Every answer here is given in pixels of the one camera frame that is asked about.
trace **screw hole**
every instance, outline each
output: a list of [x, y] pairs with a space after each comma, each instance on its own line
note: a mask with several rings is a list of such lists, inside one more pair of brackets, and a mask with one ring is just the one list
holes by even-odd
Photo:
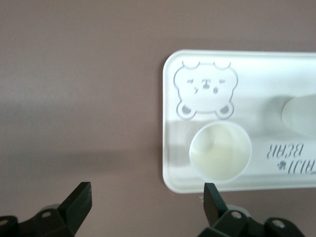
[[42, 218], [46, 218], [46, 217], [49, 217], [51, 215], [50, 211], [47, 211], [47, 212], [44, 212], [41, 217]]
[[2, 220], [0, 221], [0, 226], [4, 226], [8, 223], [9, 221], [8, 220]]
[[237, 211], [233, 211], [231, 214], [236, 219], [240, 219], [242, 217], [242, 215]]
[[285, 228], [285, 224], [280, 220], [273, 220], [272, 223], [279, 228]]

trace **paw print icon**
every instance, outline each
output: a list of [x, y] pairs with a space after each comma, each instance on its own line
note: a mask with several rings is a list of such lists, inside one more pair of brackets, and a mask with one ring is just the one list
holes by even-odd
[[279, 164], [277, 164], [279, 170], [284, 170], [286, 167], [286, 162], [281, 161]]

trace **bear logo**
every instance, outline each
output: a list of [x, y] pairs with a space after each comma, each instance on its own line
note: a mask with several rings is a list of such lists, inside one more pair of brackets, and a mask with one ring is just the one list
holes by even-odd
[[180, 100], [177, 114], [181, 119], [192, 119], [196, 113], [215, 113], [219, 119], [228, 119], [233, 114], [231, 99], [238, 77], [230, 66], [230, 63], [220, 67], [216, 63], [182, 62], [173, 80]]

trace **cup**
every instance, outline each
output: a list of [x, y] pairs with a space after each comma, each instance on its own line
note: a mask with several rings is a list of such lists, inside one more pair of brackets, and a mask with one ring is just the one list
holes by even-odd
[[194, 136], [189, 156], [193, 169], [205, 182], [227, 183], [247, 168], [252, 153], [251, 140], [238, 124], [216, 121]]
[[316, 94], [289, 100], [282, 109], [283, 124], [301, 135], [316, 138]]

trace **white plastic tray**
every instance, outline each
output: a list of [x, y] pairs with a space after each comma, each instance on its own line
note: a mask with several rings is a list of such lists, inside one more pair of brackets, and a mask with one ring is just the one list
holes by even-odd
[[218, 190], [316, 187], [316, 140], [281, 121], [289, 99], [314, 93], [315, 53], [173, 53], [163, 68], [165, 184], [177, 193], [203, 192], [205, 180], [190, 165], [189, 145], [205, 124], [227, 119], [245, 128], [253, 153], [245, 172]]

